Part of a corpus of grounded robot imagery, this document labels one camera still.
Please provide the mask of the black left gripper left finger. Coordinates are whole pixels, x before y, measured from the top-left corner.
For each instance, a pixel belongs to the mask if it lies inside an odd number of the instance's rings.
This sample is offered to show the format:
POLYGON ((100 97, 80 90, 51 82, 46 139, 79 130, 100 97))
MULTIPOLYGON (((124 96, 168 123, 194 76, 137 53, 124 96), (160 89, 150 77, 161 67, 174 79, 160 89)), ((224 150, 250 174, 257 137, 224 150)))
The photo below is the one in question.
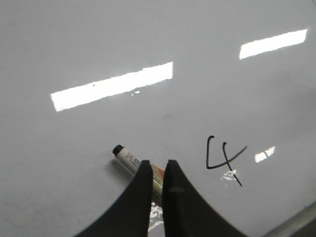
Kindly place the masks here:
POLYGON ((143 160, 124 192, 78 237, 146 237, 153 193, 153 170, 143 160))

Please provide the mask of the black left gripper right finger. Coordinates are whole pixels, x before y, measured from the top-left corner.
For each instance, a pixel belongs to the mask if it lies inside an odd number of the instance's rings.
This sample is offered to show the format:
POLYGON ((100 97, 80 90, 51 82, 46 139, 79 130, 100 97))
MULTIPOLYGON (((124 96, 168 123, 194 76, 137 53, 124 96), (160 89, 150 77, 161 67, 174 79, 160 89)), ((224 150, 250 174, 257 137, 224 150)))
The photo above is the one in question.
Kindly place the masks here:
POLYGON ((243 237, 190 183, 176 160, 169 160, 162 189, 166 237, 243 237))

